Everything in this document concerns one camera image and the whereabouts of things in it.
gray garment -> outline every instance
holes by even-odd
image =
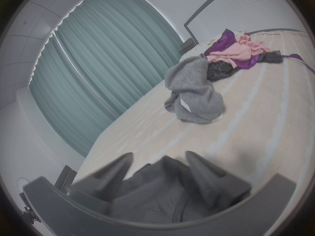
[[[223,97],[207,80],[207,70],[208,61],[200,56],[171,67],[165,75],[165,86],[172,90],[171,97],[164,103],[165,109],[175,112],[179,120],[198,124],[211,123],[218,118]]]

striped bed sheet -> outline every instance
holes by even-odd
[[[306,33],[259,32],[262,40],[283,55],[297,53],[315,68],[315,49]],[[199,55],[207,42],[182,59]],[[297,182],[292,210],[315,168],[315,76],[303,63],[284,59],[282,64],[257,63],[230,78],[214,82],[223,95],[223,119],[207,125],[182,122],[164,109],[170,97],[164,81],[100,134],[74,182],[133,152],[127,177],[164,155],[185,162],[185,151],[194,151],[223,169],[245,179],[256,192],[279,172]]]

pink cloth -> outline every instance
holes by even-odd
[[[271,52],[271,49],[265,46],[264,42],[251,42],[250,36],[248,35],[236,36],[235,40],[236,42],[233,45],[222,52],[211,52],[210,55],[207,56],[208,63],[224,61],[230,63],[233,68],[236,68],[237,65],[233,59],[247,61],[253,56]]]

mattress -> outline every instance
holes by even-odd
[[[303,32],[251,37],[283,55],[297,53],[315,68],[315,50]],[[182,59],[203,53],[209,43]],[[134,153],[130,177],[164,155],[185,163],[190,150],[251,183],[252,192],[279,172],[298,183],[298,200],[315,166],[315,75],[300,61],[284,59],[282,64],[257,63],[213,84],[224,99],[222,120],[206,125],[178,120],[164,109],[171,92],[162,81],[100,134],[74,182],[127,152]]]

purple cloth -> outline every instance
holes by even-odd
[[[315,75],[315,71],[308,64],[306,64],[306,62],[301,58],[300,55],[294,53],[294,54],[290,54],[290,55],[281,55],[281,57],[294,58],[294,59],[298,59],[299,61],[302,61],[306,65],[306,67]]]
[[[250,69],[251,67],[253,67],[257,61],[258,61],[258,57],[259,55],[256,55],[254,57],[251,57],[249,60],[247,61],[239,61],[239,60],[236,60],[236,59],[232,59],[235,64],[239,67],[239,68],[242,68],[242,69]]]
[[[217,42],[213,43],[213,45],[207,49],[204,53],[205,56],[208,56],[211,52],[222,52],[226,48],[230,47],[235,43],[235,36],[232,31],[226,29],[222,37],[218,39]]]

